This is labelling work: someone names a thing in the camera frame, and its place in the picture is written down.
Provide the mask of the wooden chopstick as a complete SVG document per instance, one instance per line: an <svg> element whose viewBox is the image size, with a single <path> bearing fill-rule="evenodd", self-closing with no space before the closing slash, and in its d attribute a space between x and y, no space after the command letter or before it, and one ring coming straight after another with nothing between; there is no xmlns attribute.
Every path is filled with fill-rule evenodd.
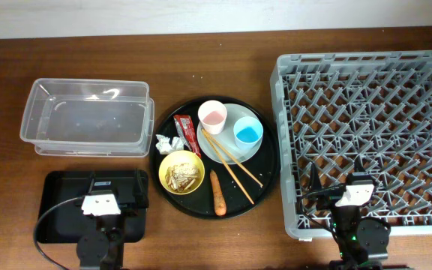
<svg viewBox="0 0 432 270"><path fill-rule="evenodd" d="M236 158L228 152L210 133L208 133L204 128L202 129L202 133L207 140L211 143L215 144L219 149L221 149L232 161L235 162L244 172L246 172L261 188L263 187L263 183L259 181L244 165L242 165Z"/></svg>
<svg viewBox="0 0 432 270"><path fill-rule="evenodd" d="M213 148L215 154L218 156L218 158L220 159L220 161L222 162L222 164L224 165L224 167L228 171L228 173L232 176L232 178L235 181L235 183L239 186L239 188L241 189L241 191L243 192L243 194L247 197L247 199L249 200L249 202L252 205L254 205L254 201L252 200L252 198L249 195L249 193L246 191L246 189L244 188L244 186L242 185L242 183L239 181L239 179L237 178L237 176L235 175L235 173L232 171L232 169L230 168L230 166L227 164L227 162L223 159L223 157L220 154L220 152L217 150L216 146L213 144L212 137L210 136L210 134L208 132L206 132L205 130L202 130L202 133L203 133L203 136L208 141L208 143L210 144L210 146Z"/></svg>

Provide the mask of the grey plate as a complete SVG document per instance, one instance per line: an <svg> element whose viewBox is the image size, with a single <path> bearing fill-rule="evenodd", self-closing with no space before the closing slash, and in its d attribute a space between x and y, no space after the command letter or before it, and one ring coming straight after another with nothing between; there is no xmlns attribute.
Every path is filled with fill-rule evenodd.
<svg viewBox="0 0 432 270"><path fill-rule="evenodd" d="M240 149L236 145L236 137L233 133L235 123L244 117L251 117L257 119L257 115L245 106L236 103L225 103L224 106L228 112L226 117L226 123L223 130L214 135L213 137L231 154L234 158L243 163L251 159L259 150L262 145L262 139L260 139L252 148ZM208 141L203 135L203 126L199 123L196 130L197 142L202 153L204 153L211 160L221 164L221 160L214 153L214 150L209 145Z"/></svg>

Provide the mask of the blue cup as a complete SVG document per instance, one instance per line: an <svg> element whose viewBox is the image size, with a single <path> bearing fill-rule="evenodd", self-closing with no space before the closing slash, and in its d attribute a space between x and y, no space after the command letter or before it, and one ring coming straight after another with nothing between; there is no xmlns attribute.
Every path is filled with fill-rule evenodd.
<svg viewBox="0 0 432 270"><path fill-rule="evenodd" d="M233 127L235 144L241 149L252 149L263 138L263 125L258 118L245 116Z"/></svg>

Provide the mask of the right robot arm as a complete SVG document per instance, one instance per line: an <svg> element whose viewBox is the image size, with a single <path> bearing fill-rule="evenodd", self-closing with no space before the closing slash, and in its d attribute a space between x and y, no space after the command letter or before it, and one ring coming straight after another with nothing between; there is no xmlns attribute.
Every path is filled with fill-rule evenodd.
<svg viewBox="0 0 432 270"><path fill-rule="evenodd" d="M361 207L370 201L376 179L363 168L360 157L353 165L343 184L323 187L313 163L306 197L316 201L317 210L331 214L331 225L324 229L335 240L340 259L331 261L330 269L381 269L388 258L391 225L376 217L362 217Z"/></svg>

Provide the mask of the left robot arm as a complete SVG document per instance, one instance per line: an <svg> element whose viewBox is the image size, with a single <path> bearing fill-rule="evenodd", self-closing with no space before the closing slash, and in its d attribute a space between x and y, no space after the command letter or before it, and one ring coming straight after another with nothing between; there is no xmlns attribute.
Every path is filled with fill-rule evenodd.
<svg viewBox="0 0 432 270"><path fill-rule="evenodd" d="M94 224L76 246L81 269L123 268L125 244L146 232L148 187L148 174L140 169L91 175L81 209Z"/></svg>

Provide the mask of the pink cup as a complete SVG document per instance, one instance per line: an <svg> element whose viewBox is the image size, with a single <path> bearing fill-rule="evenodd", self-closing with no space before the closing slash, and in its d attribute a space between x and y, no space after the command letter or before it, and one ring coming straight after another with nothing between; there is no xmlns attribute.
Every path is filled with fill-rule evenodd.
<svg viewBox="0 0 432 270"><path fill-rule="evenodd" d="M208 100L198 109L199 122L210 134L219 134L227 120L227 108L217 100Z"/></svg>

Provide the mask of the grey dishwasher rack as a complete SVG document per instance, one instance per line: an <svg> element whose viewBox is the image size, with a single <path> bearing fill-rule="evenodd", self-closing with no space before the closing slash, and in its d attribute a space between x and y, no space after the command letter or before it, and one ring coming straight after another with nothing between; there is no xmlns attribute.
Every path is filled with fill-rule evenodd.
<svg viewBox="0 0 432 270"><path fill-rule="evenodd" d="M432 50L286 54L270 78L286 233L326 238L307 197L311 164L338 185L361 156L376 188L361 213L396 236L432 235Z"/></svg>

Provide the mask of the round black tray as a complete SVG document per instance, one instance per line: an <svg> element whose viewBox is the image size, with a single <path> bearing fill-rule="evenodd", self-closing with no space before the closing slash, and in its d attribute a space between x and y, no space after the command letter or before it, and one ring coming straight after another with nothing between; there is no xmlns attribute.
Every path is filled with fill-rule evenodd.
<svg viewBox="0 0 432 270"><path fill-rule="evenodd" d="M250 211L258 203L261 203L267 195L270 194L275 182L278 180L281 170L281 161L279 155L278 136L272 127L271 123L264 117L263 114L256 111L251 105L231 97L224 96L209 96L199 97L182 104L178 109L169 113L160 126L155 129L155 134L164 135L165 137L172 138L177 135L174 115L188 115L192 118L195 128L197 129L200 123L197 117L197 111L204 102L209 100L220 101L223 104L239 104L250 109L256 114L263 127L262 145L259 147L258 152L249 160L242 163L259 181L263 183L260 187L246 172L237 166L232 160L227 163L232 171L237 176L238 180L242 183L246 191L254 201L252 205L247 197L243 194L239 186L233 180L232 176L228 173L227 169L222 163L217 163L202 153L202 162L206 170L214 170L220 182L223 197L226 202L227 211L222 217L232 218L242 215ZM212 193L212 185L209 178L209 173L205 173L205 178L202 184L196 191L187 195L175 195L166 191L158 178L158 166L164 159L164 156L159 153L155 145L157 139L151 142L149 152L149 164L151 174L153 176L156 188L163 194L165 199L176 207L180 212L195 218L202 218L206 220L217 220L219 216L215 214L214 200Z"/></svg>

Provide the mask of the food scraps and rice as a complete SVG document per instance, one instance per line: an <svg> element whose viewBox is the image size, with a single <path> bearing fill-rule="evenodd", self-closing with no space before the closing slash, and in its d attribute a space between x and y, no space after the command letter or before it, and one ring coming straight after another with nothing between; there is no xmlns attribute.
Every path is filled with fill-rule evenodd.
<svg viewBox="0 0 432 270"><path fill-rule="evenodd" d="M200 177L200 170L191 163L180 163L170 166L165 175L168 187L175 192L183 193Z"/></svg>

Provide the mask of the black rectangular tray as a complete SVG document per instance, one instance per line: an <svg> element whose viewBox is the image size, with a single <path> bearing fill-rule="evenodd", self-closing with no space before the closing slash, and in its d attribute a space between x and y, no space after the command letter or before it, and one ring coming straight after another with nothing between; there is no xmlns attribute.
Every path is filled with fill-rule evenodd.
<svg viewBox="0 0 432 270"><path fill-rule="evenodd" d="M111 172L134 170L99 170L95 171L95 174L101 176ZM83 214L80 207L74 205L81 202L83 194L88 191L91 172L93 171L53 171L46 176L40 201L40 215L61 202L75 200L59 206L43 219L37 229L37 240L40 243L76 243L94 224L93 220Z"/></svg>

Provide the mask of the yellow bowl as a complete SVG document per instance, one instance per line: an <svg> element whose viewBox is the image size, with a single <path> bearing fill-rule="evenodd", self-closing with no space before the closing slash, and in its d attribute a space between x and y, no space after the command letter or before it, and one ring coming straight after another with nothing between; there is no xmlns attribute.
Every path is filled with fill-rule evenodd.
<svg viewBox="0 0 432 270"><path fill-rule="evenodd" d="M194 192L203 183L205 174L201 158L186 150L168 154L157 167L163 188L175 195Z"/></svg>

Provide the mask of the orange carrot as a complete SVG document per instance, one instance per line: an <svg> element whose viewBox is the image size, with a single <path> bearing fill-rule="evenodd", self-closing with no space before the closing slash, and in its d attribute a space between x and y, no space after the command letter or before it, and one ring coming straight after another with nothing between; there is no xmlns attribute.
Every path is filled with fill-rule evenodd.
<svg viewBox="0 0 432 270"><path fill-rule="evenodd" d="M217 216L224 216L227 213L227 205L221 190L218 176L214 170L210 171L211 188L214 200L214 212Z"/></svg>

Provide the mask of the clear plastic bin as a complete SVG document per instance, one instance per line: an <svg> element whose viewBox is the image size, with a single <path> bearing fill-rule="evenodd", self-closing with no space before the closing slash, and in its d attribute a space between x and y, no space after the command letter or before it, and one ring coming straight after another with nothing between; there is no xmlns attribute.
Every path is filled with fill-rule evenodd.
<svg viewBox="0 0 432 270"><path fill-rule="evenodd" d="M144 158L155 123L149 93L140 81L37 79L19 137L39 155Z"/></svg>

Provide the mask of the red snack wrapper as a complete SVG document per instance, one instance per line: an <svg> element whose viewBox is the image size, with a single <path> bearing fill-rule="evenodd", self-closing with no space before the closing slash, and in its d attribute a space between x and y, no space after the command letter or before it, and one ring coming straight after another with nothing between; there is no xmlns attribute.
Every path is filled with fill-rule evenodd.
<svg viewBox="0 0 432 270"><path fill-rule="evenodd" d="M178 135L184 137L187 147L198 157L201 157L192 118L189 115L174 115L173 119Z"/></svg>

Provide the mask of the white tissue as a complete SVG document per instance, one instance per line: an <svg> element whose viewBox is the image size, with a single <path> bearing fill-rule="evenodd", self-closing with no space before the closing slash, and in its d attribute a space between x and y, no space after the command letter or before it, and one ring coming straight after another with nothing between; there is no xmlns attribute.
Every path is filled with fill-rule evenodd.
<svg viewBox="0 0 432 270"><path fill-rule="evenodd" d="M181 151L185 147L183 140L178 136L169 138L167 136L157 134L156 138L157 143L155 147L161 155L169 155L173 152Z"/></svg>

